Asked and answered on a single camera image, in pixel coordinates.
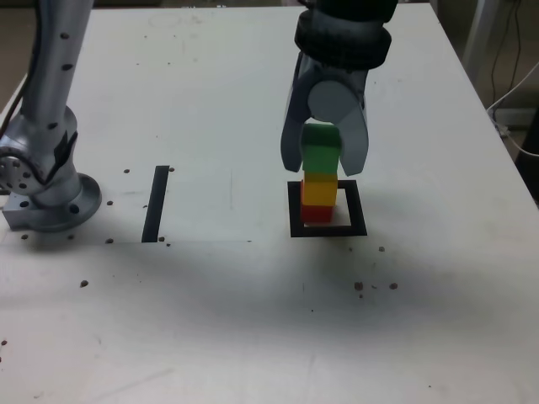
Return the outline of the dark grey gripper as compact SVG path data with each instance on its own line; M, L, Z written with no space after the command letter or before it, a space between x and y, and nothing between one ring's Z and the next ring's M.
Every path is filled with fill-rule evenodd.
M317 74L317 84L311 90L307 79L300 80L310 71ZM349 177L363 171L369 148L363 109L366 106L366 79L367 71L347 72L323 66L303 52L298 54L280 138L281 160L287 171L298 172L302 165L302 128L311 115L339 130L339 159L345 175Z

